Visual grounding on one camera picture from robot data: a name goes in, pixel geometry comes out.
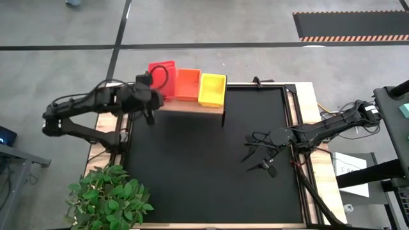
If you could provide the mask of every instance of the potted plant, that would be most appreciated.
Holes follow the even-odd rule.
[[[120,165],[95,169],[68,186],[66,219],[73,224],[71,230],[129,230],[136,222],[142,224],[143,215],[153,210],[148,189],[136,179],[127,180]]]

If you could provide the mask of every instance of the wooden shelf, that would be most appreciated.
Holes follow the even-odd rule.
[[[183,102],[176,99],[165,101],[160,111],[174,111],[174,112],[198,112],[210,114],[223,114],[224,108],[204,107],[199,102]]]

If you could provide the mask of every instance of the red bin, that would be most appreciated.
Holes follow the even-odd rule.
[[[165,81],[166,81],[166,72],[163,68],[158,67],[155,68],[156,66],[161,65],[166,68],[169,76],[166,84],[161,87]],[[174,61],[162,61],[162,62],[156,62],[156,63],[149,63],[148,65],[148,71],[152,73],[152,78],[153,78],[153,84],[151,85],[151,88],[157,89],[161,87],[159,92],[161,92],[164,96],[165,99],[170,99],[174,97],[174,87],[175,87],[175,80],[176,80],[176,65]]]

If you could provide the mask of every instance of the yellow bin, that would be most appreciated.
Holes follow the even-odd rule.
[[[205,107],[222,107],[226,93],[226,76],[203,73],[200,79],[199,103]]]

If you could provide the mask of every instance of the orange bin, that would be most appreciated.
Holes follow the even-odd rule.
[[[178,69],[176,97],[181,101],[196,102],[199,96],[200,70]]]

